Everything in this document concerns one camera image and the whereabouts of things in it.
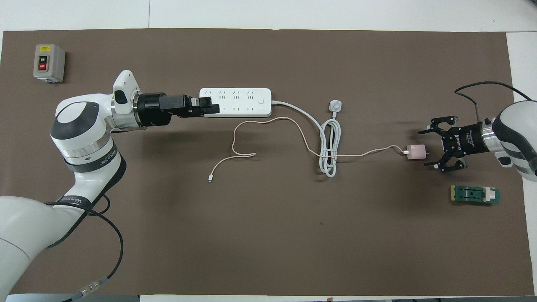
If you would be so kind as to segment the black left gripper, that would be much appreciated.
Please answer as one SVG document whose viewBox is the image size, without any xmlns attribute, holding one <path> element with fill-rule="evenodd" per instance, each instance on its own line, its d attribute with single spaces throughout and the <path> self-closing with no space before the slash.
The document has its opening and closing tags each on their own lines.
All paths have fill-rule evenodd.
<svg viewBox="0 0 537 302">
<path fill-rule="evenodd" d="M 168 125 L 174 115 L 191 118 L 218 113 L 220 105 L 212 105 L 211 97 L 146 93 L 138 95 L 136 99 L 136 117 L 142 128 Z"/>
</svg>

